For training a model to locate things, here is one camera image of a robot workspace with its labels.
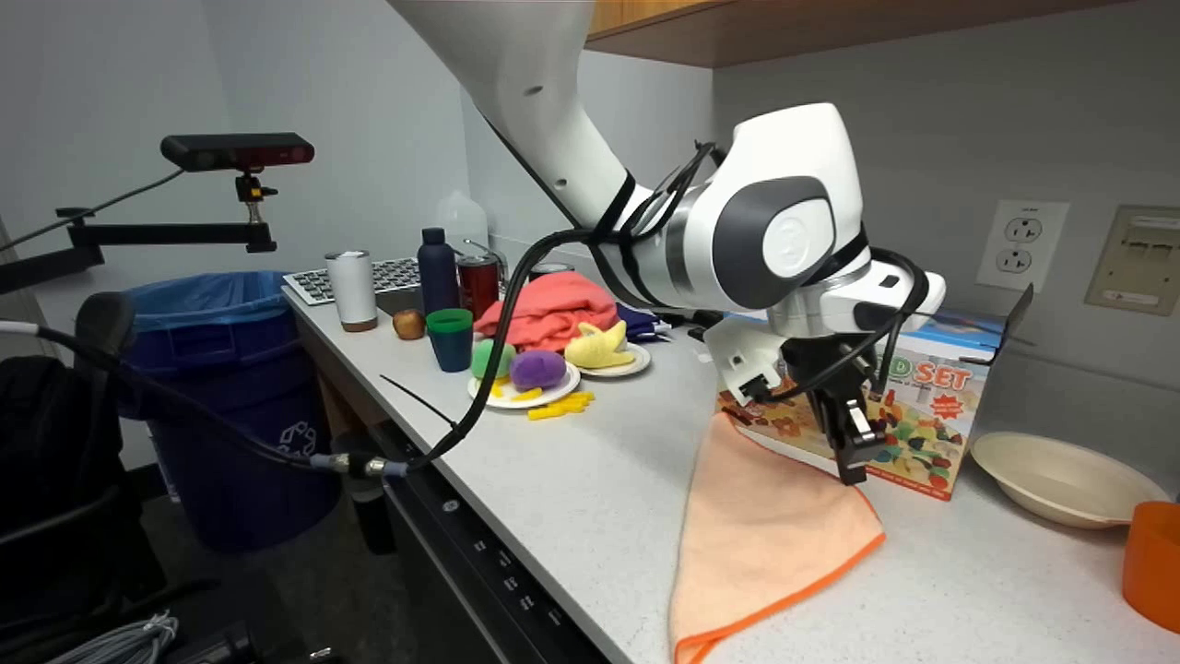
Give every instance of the black cable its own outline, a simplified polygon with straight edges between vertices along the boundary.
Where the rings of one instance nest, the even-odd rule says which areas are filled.
[[[403,395],[408,395],[413,401],[421,401],[422,411],[430,411],[438,422],[444,422],[448,430],[458,430],[458,422],[448,422],[448,417],[444,417],[436,401],[428,401],[422,395],[408,393],[403,382],[384,378],[384,373],[381,373],[381,382],[385,382],[392,387],[399,387]]]
[[[173,173],[167,173],[167,176],[158,176],[158,183],[147,183],[147,186],[138,186],[138,190],[129,190],[129,194],[121,194],[121,196],[111,196],[111,199],[103,199],[103,202],[95,202],[95,207],[84,207],[88,216],[99,216],[99,211],[105,211],[105,207],[116,207],[116,202],[125,202],[125,199],[135,199],[135,196],[142,196],[142,194],[152,194],[152,190],[162,190],[162,186],[168,186],[168,183],[177,183],[184,170],[173,170]]]
[[[510,330],[511,330],[511,319],[516,319],[516,299],[521,299],[521,290],[522,282],[531,278],[531,269],[560,244],[585,244],[590,232],[585,229],[562,229],[562,232],[549,232],[540,239],[534,239],[516,269],[511,269],[511,282],[510,282],[510,292],[505,292],[505,303],[501,303],[501,319],[495,325],[495,337],[490,337],[490,353],[486,353],[486,367],[501,367],[501,353],[505,353],[505,345],[510,345]],[[480,382],[480,393],[467,405],[467,414],[422,453],[422,457],[413,457],[404,473],[413,469],[422,469],[430,465],[436,457],[448,453],[473,430],[474,422],[481,417],[481,405],[490,398],[490,387],[495,387],[495,373],[481,373]]]
[[[640,239],[650,239],[650,238],[657,238],[657,232],[667,229],[669,216],[678,211],[678,202],[682,202],[685,194],[692,190],[704,156],[712,156],[712,146],[696,146],[692,158],[669,176],[669,186],[667,186],[664,194],[653,194],[653,196],[624,222],[624,229],[614,232],[624,269],[626,269],[629,283],[639,290],[639,294],[640,294],[650,307],[664,307],[664,303],[645,290],[645,282],[640,282],[640,274],[639,274],[633,244],[640,244]]]
[[[129,194],[121,194],[121,196],[111,196],[111,199],[103,199],[103,202],[95,202],[95,207],[76,207],[72,216],[76,216],[76,219],[93,219],[93,216],[99,216],[99,211],[105,211],[105,207],[116,207],[116,202],[125,202],[125,199],[135,199],[135,196],[142,196],[142,194],[152,194],[152,190],[168,186],[168,183],[177,183],[179,173],[184,173],[184,170],[173,170],[173,173],[167,173],[167,176],[158,176],[158,183],[147,183],[147,186],[129,190]],[[72,227],[76,219],[60,219],[60,222],[51,222],[51,227],[40,227],[40,229],[34,229],[34,232],[25,232],[25,238],[18,238],[18,239],[0,244],[0,251],[9,251],[9,248],[18,248],[18,244],[29,244],[34,238],[54,232],[54,229],[63,229],[63,227]]]
[[[780,393],[780,395],[763,395],[763,398],[755,398],[755,401],[789,401],[789,398],[795,398],[795,395],[802,395],[802,393],[827,387],[843,367],[860,362],[862,350],[870,350],[870,347],[872,347],[878,340],[885,340],[885,337],[887,337],[885,350],[887,350],[887,362],[892,362],[892,347],[896,347],[898,325],[903,325],[909,314],[918,314],[918,307],[923,307],[924,294],[930,294],[930,282],[924,282],[924,274],[923,274],[909,260],[903,260],[903,255],[896,255],[896,251],[872,248],[872,260],[885,260],[885,264],[907,269],[909,282],[913,282],[913,290],[907,292],[907,299],[903,299],[903,307],[892,314],[892,320],[887,320],[887,325],[878,325],[872,333],[867,333],[860,345],[851,345],[835,362],[830,362],[830,367],[827,367],[822,373],[813,373],[806,383],[792,383],[789,393]]]
[[[99,512],[99,510],[111,506],[115,500],[116,500],[116,489],[105,489],[99,500],[93,500],[93,501],[84,501],[84,506],[76,506],[76,510],[54,512],[54,517],[35,519],[35,524],[25,524],[25,528],[18,528],[18,533],[0,533],[0,550],[9,548],[9,543],[34,539],[34,534],[40,534],[40,533],[51,533],[51,528],[60,528],[60,524],[82,519],[82,517],[88,517],[88,512]]]
[[[153,398],[152,405],[162,414],[162,417],[184,417],[184,422],[199,422],[202,430],[210,430],[210,438],[217,442],[229,442],[237,449],[245,449],[261,460],[271,460],[271,465],[288,465],[288,469],[313,469],[309,457],[298,457],[298,453],[282,453],[282,449],[271,449],[270,442],[261,442],[255,433],[226,422],[221,414],[212,414],[210,405],[158,383],[158,382],[147,382],[142,373],[129,368],[121,358],[99,350],[99,347],[88,347],[67,333],[54,333],[54,330],[35,330],[40,340],[51,340],[67,350],[72,350],[76,358],[93,362],[95,368],[103,368],[111,382],[116,382],[121,387],[129,387],[135,398]]]
[[[72,222],[68,222],[68,219],[60,219],[60,222],[51,222],[51,227],[40,227],[40,229],[34,229],[34,232],[25,232],[25,238],[14,238],[14,239],[0,244],[0,251],[9,251],[9,248],[18,248],[18,244],[29,244],[34,238],[54,232],[54,229],[63,229],[63,227],[72,227]]]

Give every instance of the orange towel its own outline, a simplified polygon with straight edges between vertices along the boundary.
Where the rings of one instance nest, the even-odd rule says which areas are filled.
[[[870,501],[834,476],[771,453],[716,414],[696,453],[669,594],[676,662],[811,599],[885,543]]]
[[[480,337],[495,337],[501,303],[474,320]],[[510,345],[516,350],[554,350],[580,337],[580,325],[613,330],[618,320],[614,299],[581,274],[544,274],[521,290]]]

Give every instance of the cereal box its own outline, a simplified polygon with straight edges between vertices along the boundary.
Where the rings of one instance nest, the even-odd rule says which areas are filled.
[[[903,483],[941,501],[952,500],[964,460],[972,417],[983,401],[993,362],[1000,358],[1012,319],[942,319],[896,340],[885,387],[887,448],[878,449],[870,476]],[[717,395],[717,405],[763,438],[834,457],[806,398],[738,405],[728,395]]]

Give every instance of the blue trash can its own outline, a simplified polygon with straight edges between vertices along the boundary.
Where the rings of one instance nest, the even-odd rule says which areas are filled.
[[[298,347],[279,274],[205,274],[132,290],[125,362],[255,433],[270,449],[328,449],[315,373]],[[340,479],[261,460],[199,426],[129,405],[147,422],[162,476],[196,539],[251,555],[296,539],[340,500]]]

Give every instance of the red object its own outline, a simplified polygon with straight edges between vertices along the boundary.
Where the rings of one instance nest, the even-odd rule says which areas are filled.
[[[501,303],[486,307],[474,320],[480,337],[490,337],[501,320]],[[613,330],[618,320],[614,299],[585,282],[581,274],[544,274],[521,290],[510,345],[516,350],[554,350],[560,353],[580,325]]]
[[[930,411],[942,422],[956,422],[962,414],[962,401],[956,395],[935,395]]]
[[[473,319],[480,319],[501,294],[496,264],[458,264],[458,290]]]

